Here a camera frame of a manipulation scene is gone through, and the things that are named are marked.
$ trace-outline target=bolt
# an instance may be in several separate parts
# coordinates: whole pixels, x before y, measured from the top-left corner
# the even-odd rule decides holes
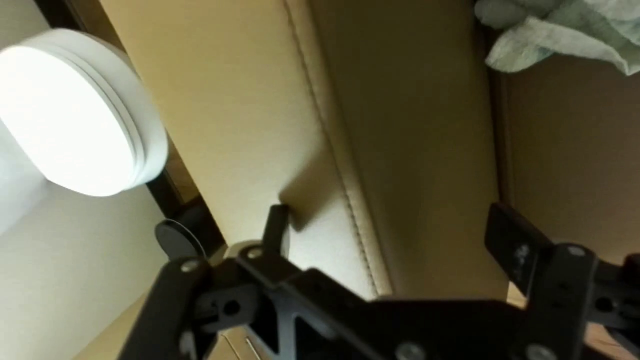
[[[579,246],[569,246],[567,250],[569,250],[569,254],[573,256],[584,256],[585,254],[584,249]]]
[[[528,360],[557,360],[554,352],[544,345],[529,344],[526,352]]]
[[[262,249],[260,249],[259,247],[254,247],[253,249],[249,250],[249,252],[247,252],[246,255],[250,259],[259,258],[262,256]]]
[[[398,345],[396,348],[396,359],[397,360],[426,360],[427,355],[425,354],[422,347],[416,343],[412,342],[404,342]]]
[[[187,260],[180,266],[180,270],[182,270],[182,272],[191,272],[197,268],[199,264],[200,262],[198,260]]]

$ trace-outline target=wall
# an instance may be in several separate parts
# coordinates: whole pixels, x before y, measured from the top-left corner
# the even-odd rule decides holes
[[[31,0],[0,0],[0,47],[45,29]],[[48,187],[0,234],[0,359],[72,358],[166,260],[153,236],[162,215],[144,186],[109,198]]]

